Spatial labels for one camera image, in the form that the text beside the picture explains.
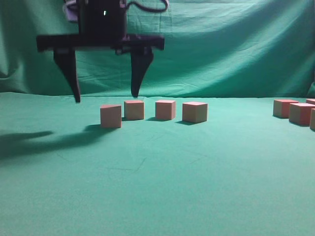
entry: green fabric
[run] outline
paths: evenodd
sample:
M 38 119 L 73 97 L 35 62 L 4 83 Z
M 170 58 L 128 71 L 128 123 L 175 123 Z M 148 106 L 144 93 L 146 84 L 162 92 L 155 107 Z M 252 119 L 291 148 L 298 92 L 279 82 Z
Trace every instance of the green fabric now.
M 35 41 L 77 32 L 62 3 L 0 1 L 0 91 L 71 94 L 52 53 L 38 53 Z M 128 32 L 166 40 L 141 96 L 315 97 L 314 29 L 313 0 L 172 0 L 163 14 L 128 12 Z M 130 95 L 129 55 L 78 52 L 77 69 L 83 94 Z
M 175 98 L 159 122 L 141 97 L 144 120 L 100 128 L 125 99 L 0 93 L 1 236 L 314 234 L 315 132 L 272 98 Z M 208 121 L 182 123 L 185 101 Z

